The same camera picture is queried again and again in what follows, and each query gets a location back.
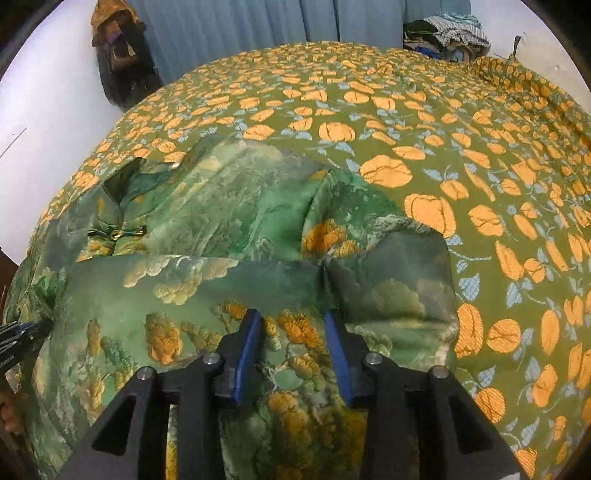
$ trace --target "bed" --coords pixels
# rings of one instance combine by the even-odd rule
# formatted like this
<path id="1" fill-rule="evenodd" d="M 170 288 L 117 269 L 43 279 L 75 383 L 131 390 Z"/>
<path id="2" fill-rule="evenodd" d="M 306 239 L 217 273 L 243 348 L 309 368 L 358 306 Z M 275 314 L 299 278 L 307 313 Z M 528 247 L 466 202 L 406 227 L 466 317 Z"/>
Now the bed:
<path id="1" fill-rule="evenodd" d="M 526 473 L 554 478 L 591 423 L 589 122 L 514 59 L 333 42 L 146 98 L 56 194 L 8 297 L 7 319 L 56 323 L 22 388 L 42 475 L 135 368 L 214 349 L 262 304 L 266 383 L 222 422 L 228 478 L 355 478 L 365 417 L 339 403 L 307 270 L 333 259 L 356 272 L 331 277 L 341 303 L 380 312 L 350 326 L 371 349 L 447 363 Z M 401 231 L 431 246 L 412 281 L 384 240 Z M 171 425 L 169 480 L 175 455 Z"/>

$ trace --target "metal screw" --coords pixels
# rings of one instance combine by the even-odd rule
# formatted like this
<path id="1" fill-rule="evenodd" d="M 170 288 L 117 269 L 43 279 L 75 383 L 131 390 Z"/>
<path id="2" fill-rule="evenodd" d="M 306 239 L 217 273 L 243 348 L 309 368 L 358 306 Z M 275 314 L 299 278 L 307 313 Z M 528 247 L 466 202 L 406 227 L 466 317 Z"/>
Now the metal screw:
<path id="1" fill-rule="evenodd" d="M 207 365 L 214 365 L 220 361 L 220 355 L 216 352 L 210 352 L 203 355 L 203 363 Z"/>
<path id="2" fill-rule="evenodd" d="M 433 372 L 433 376 L 435 378 L 447 378 L 449 375 L 449 370 L 443 365 L 435 365 L 431 371 Z"/>
<path id="3" fill-rule="evenodd" d="M 142 367 L 138 370 L 136 375 L 140 380 L 147 380 L 154 375 L 154 369 L 151 367 Z"/>
<path id="4" fill-rule="evenodd" d="M 370 352 L 365 355 L 365 362 L 369 365 L 377 365 L 382 363 L 384 357 L 377 352 Z"/>

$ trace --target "wooden furniture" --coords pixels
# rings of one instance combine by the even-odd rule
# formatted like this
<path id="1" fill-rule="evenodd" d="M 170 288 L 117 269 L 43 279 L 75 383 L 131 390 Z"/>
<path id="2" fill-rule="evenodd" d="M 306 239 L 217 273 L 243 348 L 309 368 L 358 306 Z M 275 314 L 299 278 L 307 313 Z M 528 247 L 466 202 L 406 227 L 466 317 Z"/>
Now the wooden furniture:
<path id="1" fill-rule="evenodd" d="M 2 313 L 4 303 L 8 295 L 8 288 L 17 265 L 0 248 L 0 325 L 2 324 Z M 0 391 L 10 388 L 6 379 L 0 376 Z M 27 476 L 27 466 L 23 461 L 19 450 L 21 447 L 14 442 L 11 436 L 5 438 L 6 431 L 0 435 L 0 478 L 7 480 L 21 480 Z"/>
<path id="2" fill-rule="evenodd" d="M 10 287 L 10 282 L 16 271 L 16 263 L 10 260 L 0 248 L 0 324 L 2 323 L 2 312 L 8 295 L 8 287 Z"/>

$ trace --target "blue curtain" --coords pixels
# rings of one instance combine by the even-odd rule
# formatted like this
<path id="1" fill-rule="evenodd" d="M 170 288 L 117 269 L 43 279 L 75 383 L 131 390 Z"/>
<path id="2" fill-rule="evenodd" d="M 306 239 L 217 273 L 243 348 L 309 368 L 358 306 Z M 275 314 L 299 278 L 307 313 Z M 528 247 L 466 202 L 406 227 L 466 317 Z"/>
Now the blue curtain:
<path id="1" fill-rule="evenodd" d="M 164 83 L 210 61 L 286 43 L 340 40 L 402 47 L 402 23 L 470 0 L 128 0 L 145 22 Z"/>

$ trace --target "white wall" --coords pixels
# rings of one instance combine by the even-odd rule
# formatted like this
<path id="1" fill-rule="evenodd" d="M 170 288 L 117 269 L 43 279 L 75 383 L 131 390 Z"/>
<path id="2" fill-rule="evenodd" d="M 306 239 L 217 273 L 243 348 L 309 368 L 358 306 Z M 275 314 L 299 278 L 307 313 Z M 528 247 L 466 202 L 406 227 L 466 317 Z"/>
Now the white wall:
<path id="1" fill-rule="evenodd" d="M 552 31 L 521 0 L 471 0 L 475 15 L 489 41 L 490 56 L 507 58 L 515 36 L 522 37 L 517 60 L 560 85 L 591 112 L 591 92 L 564 47 Z"/>
<path id="2" fill-rule="evenodd" d="M 39 214 L 122 115 L 102 90 L 90 16 L 96 0 L 64 0 L 0 80 L 0 247 L 25 256 Z"/>

